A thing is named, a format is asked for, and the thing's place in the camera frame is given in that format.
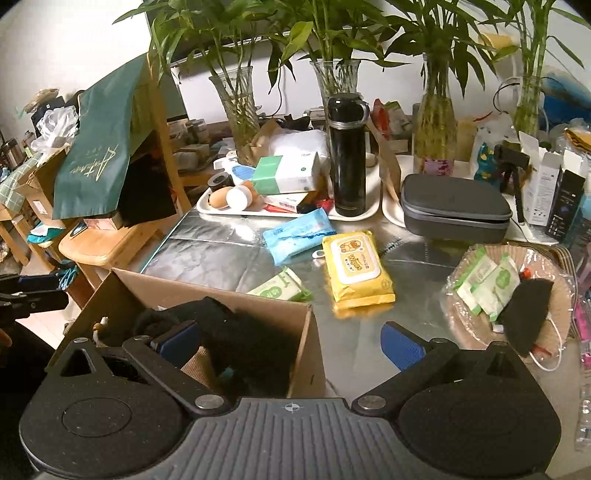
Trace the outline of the blue wet wipes pack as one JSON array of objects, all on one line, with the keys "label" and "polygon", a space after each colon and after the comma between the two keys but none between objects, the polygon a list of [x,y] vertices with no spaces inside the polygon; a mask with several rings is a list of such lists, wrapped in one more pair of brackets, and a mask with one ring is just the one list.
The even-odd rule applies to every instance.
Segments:
[{"label": "blue wet wipes pack", "polygon": [[325,210],[315,211],[290,220],[279,227],[263,232],[263,241],[276,266],[291,258],[322,245],[322,239],[335,234]]}]

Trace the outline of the cardboard box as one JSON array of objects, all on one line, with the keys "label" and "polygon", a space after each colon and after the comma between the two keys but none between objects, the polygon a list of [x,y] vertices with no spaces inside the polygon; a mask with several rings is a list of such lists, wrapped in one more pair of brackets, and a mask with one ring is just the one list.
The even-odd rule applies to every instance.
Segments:
[{"label": "cardboard box", "polygon": [[272,300],[253,295],[211,289],[113,269],[95,290],[55,350],[52,367],[71,341],[91,336],[92,326],[107,317],[116,329],[126,331],[145,308],[169,308],[211,297],[238,313],[259,319],[280,330],[297,346],[288,398],[325,397],[325,368],[318,324],[310,304]]}]

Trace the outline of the white cap jar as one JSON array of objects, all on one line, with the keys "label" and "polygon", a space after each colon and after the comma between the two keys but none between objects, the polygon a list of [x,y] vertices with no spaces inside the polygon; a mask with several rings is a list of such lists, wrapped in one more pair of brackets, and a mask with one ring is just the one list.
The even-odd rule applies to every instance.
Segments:
[{"label": "white cap jar", "polygon": [[244,211],[252,205],[252,191],[245,185],[231,187],[225,197],[228,208],[235,211]]}]

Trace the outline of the green white wipe sachet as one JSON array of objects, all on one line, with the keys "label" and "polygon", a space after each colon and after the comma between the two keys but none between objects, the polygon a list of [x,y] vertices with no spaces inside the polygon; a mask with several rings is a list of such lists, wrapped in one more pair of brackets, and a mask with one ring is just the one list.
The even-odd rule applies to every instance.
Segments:
[{"label": "green white wipe sachet", "polygon": [[302,301],[308,296],[300,277],[288,267],[248,292],[249,295],[273,300]]}]

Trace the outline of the glass vase left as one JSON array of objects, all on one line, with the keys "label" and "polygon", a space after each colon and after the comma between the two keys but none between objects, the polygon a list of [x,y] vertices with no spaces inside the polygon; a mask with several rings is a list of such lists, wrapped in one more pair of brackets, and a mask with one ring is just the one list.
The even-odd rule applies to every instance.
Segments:
[{"label": "glass vase left", "polygon": [[259,117],[252,92],[252,66],[226,70],[209,80],[217,90],[228,117],[238,159],[246,165],[255,166],[257,160],[250,143],[259,131]]}]

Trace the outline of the grey zip case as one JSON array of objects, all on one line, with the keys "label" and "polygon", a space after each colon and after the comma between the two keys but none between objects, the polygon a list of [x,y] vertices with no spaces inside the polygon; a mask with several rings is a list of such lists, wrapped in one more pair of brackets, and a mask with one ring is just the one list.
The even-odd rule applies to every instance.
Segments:
[{"label": "grey zip case", "polygon": [[407,229],[430,239],[500,243],[512,219],[498,189],[464,178],[411,174],[400,203]]}]

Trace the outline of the pink white flat box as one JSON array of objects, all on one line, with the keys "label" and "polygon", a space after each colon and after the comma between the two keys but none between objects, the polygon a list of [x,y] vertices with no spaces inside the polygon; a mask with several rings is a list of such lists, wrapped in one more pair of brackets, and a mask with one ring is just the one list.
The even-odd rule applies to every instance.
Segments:
[{"label": "pink white flat box", "polygon": [[301,193],[287,193],[263,195],[262,199],[266,205],[280,208],[290,213],[304,214],[317,209],[315,202],[317,202],[318,192],[301,192]]}]

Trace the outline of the glass vase middle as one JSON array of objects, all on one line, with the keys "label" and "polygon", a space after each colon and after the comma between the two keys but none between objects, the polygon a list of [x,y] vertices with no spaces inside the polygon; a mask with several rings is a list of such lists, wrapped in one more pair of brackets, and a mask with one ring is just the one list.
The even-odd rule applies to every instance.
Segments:
[{"label": "glass vase middle", "polygon": [[339,93],[358,92],[360,60],[318,59],[311,61],[322,97],[322,107],[328,106],[329,97]]}]

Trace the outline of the white tray left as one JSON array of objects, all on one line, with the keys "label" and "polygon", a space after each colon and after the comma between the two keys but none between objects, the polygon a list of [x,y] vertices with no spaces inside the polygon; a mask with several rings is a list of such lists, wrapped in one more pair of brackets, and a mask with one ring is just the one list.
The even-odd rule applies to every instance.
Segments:
[{"label": "white tray left", "polygon": [[213,190],[207,188],[195,205],[195,209],[201,214],[222,215],[222,216],[254,216],[254,217],[277,217],[297,218],[308,213],[315,207],[322,207],[327,211],[331,220],[342,222],[356,222],[366,220],[377,213],[381,205],[381,178],[380,168],[377,166],[366,169],[366,210],[361,215],[352,217],[342,216],[335,210],[331,201],[311,200],[307,207],[304,202],[296,204],[297,200],[304,201],[304,193],[280,194],[262,196],[252,200],[245,210],[238,210],[229,206],[214,208],[209,203]]}]

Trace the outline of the white carton box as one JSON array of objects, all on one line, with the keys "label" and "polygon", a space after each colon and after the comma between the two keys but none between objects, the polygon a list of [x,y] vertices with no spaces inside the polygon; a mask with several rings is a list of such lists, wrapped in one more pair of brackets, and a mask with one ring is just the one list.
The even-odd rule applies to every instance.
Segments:
[{"label": "white carton box", "polygon": [[529,225],[546,227],[561,172],[563,156],[541,147],[537,138],[519,132],[522,152],[529,156],[531,175],[523,188],[523,209]]}]

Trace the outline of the green white tissue box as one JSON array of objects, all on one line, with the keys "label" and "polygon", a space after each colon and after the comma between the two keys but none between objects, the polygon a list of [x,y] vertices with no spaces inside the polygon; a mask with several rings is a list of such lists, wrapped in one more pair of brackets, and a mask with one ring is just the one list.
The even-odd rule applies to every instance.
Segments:
[{"label": "green white tissue box", "polygon": [[320,178],[317,153],[290,153],[260,158],[250,181],[259,195],[276,195],[318,190]]}]

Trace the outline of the black mini tripod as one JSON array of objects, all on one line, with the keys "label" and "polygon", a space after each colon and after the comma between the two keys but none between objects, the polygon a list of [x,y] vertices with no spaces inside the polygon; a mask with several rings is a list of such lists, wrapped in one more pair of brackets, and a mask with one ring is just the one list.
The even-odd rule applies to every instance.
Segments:
[{"label": "black mini tripod", "polygon": [[507,188],[512,186],[518,222],[524,223],[525,215],[520,173],[527,172],[530,156],[521,151],[519,144],[504,140],[501,144],[495,146],[494,158],[497,171],[501,176],[500,191],[506,193]]}]

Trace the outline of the silver insulated mat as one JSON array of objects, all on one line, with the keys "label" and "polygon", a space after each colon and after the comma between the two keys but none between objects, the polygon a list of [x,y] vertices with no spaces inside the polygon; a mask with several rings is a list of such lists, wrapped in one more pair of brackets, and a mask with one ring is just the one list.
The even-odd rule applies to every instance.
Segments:
[{"label": "silver insulated mat", "polygon": [[320,247],[280,266],[273,261],[263,233],[280,223],[279,219],[224,218],[191,211],[164,237],[140,271],[239,293],[263,286],[270,298],[277,298],[281,287],[303,289],[318,322],[327,392],[349,401],[398,371],[381,350],[381,330],[388,321],[426,340],[442,337],[466,348],[484,348],[461,324],[449,320],[444,310],[448,277],[467,245],[424,239],[381,215],[359,223],[335,223],[339,233],[369,230],[374,234],[381,263],[397,296],[392,305],[337,313],[332,309]]}]

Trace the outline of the black tape roll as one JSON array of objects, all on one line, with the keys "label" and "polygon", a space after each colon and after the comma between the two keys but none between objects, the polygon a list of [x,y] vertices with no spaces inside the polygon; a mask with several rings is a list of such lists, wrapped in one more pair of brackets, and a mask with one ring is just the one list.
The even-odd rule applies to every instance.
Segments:
[{"label": "black tape roll", "polygon": [[211,192],[215,192],[225,187],[233,187],[235,186],[235,182],[233,182],[232,177],[228,173],[221,171],[212,175],[207,180],[207,186],[211,189]]}]

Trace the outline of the green paper bag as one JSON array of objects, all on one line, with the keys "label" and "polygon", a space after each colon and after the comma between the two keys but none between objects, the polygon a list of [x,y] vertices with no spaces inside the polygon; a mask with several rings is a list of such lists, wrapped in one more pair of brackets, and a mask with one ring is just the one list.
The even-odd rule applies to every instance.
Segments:
[{"label": "green paper bag", "polygon": [[55,178],[53,219],[117,209],[130,158],[153,130],[149,83],[140,55],[79,96],[78,133]]}]

